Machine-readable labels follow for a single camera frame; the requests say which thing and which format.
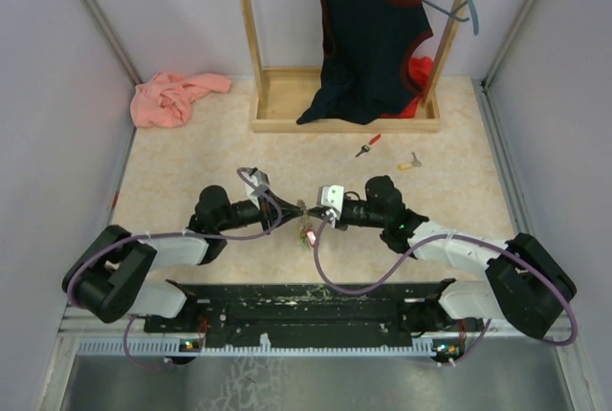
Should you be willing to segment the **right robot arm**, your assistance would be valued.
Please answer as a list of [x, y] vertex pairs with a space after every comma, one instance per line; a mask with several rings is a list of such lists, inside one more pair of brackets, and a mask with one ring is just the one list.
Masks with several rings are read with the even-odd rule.
[[365, 184], [365, 197], [351, 200], [340, 185], [320, 188], [317, 206], [308, 211], [323, 226], [371, 227], [389, 249], [406, 259], [441, 263], [473, 275], [471, 281], [449, 280], [427, 306], [428, 322], [449, 330], [461, 319], [502, 320], [533, 339], [545, 341], [561, 315], [570, 323], [566, 344], [578, 335], [570, 302], [576, 285], [532, 235], [488, 240], [443, 227], [405, 206], [401, 191], [388, 176]]

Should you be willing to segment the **large keyring with rings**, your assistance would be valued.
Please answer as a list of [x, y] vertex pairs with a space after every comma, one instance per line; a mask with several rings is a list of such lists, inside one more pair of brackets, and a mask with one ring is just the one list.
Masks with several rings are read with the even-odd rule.
[[315, 230], [313, 227], [311, 216], [308, 212], [308, 207], [306, 206], [303, 200], [298, 200], [296, 202], [296, 205], [300, 210], [300, 216], [297, 219], [297, 241], [301, 246], [309, 247], [311, 249], [311, 247], [306, 243], [304, 237], [304, 232], [306, 229], [312, 228], [313, 230]]

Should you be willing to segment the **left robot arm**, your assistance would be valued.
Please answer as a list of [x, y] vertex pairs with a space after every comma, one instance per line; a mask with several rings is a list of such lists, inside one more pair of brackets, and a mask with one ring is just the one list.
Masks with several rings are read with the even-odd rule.
[[256, 236], [261, 237], [301, 214], [300, 207], [269, 189], [233, 203], [225, 188], [211, 185], [200, 193], [186, 231], [134, 235], [118, 225], [106, 227], [65, 274], [61, 288], [73, 306], [104, 323], [126, 314], [152, 314], [185, 332], [197, 324], [198, 307], [176, 284], [144, 289], [147, 274], [178, 265], [207, 265], [231, 241], [227, 231], [258, 224], [262, 231]]

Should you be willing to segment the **key with red tag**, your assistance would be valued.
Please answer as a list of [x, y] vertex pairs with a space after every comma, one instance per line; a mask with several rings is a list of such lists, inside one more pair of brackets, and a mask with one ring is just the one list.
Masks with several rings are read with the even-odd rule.
[[313, 249], [317, 241], [317, 234], [312, 228], [308, 228], [304, 232], [306, 243]]

